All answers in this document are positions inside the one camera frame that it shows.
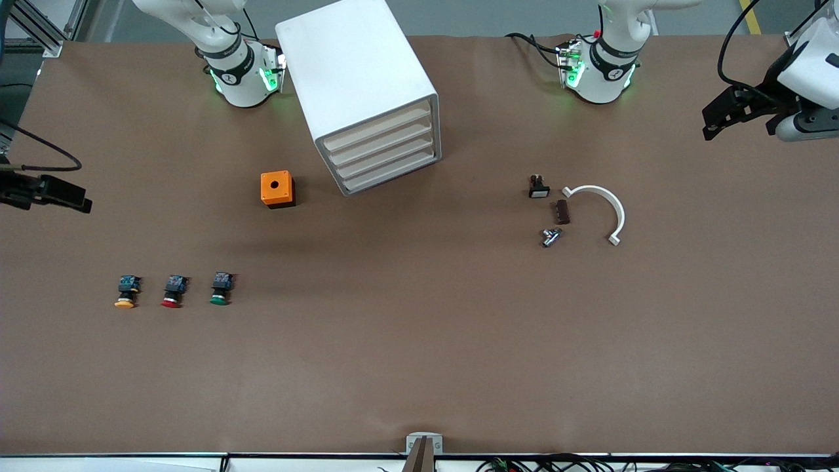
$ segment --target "brown table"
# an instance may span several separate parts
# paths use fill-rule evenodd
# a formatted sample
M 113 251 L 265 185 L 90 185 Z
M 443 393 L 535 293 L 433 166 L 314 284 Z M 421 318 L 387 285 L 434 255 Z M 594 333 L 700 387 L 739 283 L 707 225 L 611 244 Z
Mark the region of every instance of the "brown table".
M 0 208 L 0 452 L 784 452 L 839 439 L 837 142 L 702 140 L 718 37 L 653 38 L 592 106 L 511 39 L 412 38 L 444 159 L 342 197 L 293 89 L 216 95 L 192 45 L 67 44 L 22 125 L 93 213 Z M 778 37 L 737 37 L 758 81 Z M 13 161 L 60 163 L 18 139 Z M 269 211 L 261 172 L 300 205 Z M 553 248 L 528 176 L 596 184 Z M 233 304 L 208 303 L 216 270 Z M 140 306 L 113 307 L 120 275 Z M 179 311 L 169 274 L 192 277 Z

